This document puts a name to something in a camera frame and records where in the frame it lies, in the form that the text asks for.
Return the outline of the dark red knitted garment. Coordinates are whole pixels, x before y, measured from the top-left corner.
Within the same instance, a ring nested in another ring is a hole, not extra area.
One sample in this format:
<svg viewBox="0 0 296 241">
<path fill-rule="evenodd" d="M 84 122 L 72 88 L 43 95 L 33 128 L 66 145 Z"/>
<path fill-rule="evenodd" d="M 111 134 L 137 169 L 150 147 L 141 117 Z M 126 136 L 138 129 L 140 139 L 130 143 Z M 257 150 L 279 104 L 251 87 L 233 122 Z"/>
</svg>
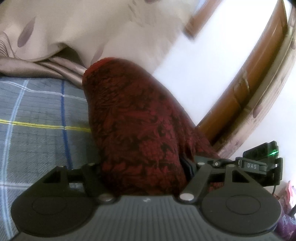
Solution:
<svg viewBox="0 0 296 241">
<path fill-rule="evenodd" d="M 175 97 L 135 63 L 104 58 L 84 73 L 99 177 L 114 195 L 178 195 L 195 156 L 217 159 Z"/>
</svg>

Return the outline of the grey plaid bed sheet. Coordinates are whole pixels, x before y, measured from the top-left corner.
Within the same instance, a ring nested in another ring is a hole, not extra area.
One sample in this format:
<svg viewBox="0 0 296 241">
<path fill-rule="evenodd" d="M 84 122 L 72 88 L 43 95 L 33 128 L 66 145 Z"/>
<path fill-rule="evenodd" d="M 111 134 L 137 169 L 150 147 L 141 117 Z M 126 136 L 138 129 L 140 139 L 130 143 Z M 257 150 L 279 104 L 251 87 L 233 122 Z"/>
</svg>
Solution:
<svg viewBox="0 0 296 241">
<path fill-rule="evenodd" d="M 98 160 L 84 92 L 65 80 L 1 77 L 1 240 L 13 201 L 55 166 Z"/>
</svg>

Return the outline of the beige floral duvet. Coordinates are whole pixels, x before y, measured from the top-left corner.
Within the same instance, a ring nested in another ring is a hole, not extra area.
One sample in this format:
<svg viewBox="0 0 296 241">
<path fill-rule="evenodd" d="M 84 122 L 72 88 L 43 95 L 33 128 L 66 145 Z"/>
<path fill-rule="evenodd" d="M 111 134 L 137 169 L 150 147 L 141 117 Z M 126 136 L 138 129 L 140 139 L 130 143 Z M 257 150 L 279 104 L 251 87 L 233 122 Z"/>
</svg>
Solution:
<svg viewBox="0 0 296 241">
<path fill-rule="evenodd" d="M 200 9 L 196 1 L 4 1 L 1 74 L 67 78 L 81 85 L 85 68 L 105 57 L 153 72 L 178 37 L 196 38 L 220 6 L 222 1 L 206 1 Z M 294 11 L 287 22 L 283 47 L 295 32 Z M 283 47 L 247 105 L 259 100 L 268 75 L 284 62 Z M 244 124 L 240 116 L 214 145 L 224 156 L 232 153 L 229 135 Z"/>
</svg>

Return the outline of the brown wooden bed frame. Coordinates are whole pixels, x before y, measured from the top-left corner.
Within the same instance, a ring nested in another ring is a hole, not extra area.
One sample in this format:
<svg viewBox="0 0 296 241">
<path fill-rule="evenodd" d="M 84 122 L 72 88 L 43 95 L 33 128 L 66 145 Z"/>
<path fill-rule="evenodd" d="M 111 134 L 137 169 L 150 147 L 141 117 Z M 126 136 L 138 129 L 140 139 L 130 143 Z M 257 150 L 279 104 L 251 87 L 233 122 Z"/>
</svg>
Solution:
<svg viewBox="0 0 296 241">
<path fill-rule="evenodd" d="M 277 1 L 267 26 L 249 57 L 222 96 L 198 124 L 212 145 L 226 135 L 262 84 L 280 54 L 287 32 L 285 5 L 283 1 Z"/>
</svg>

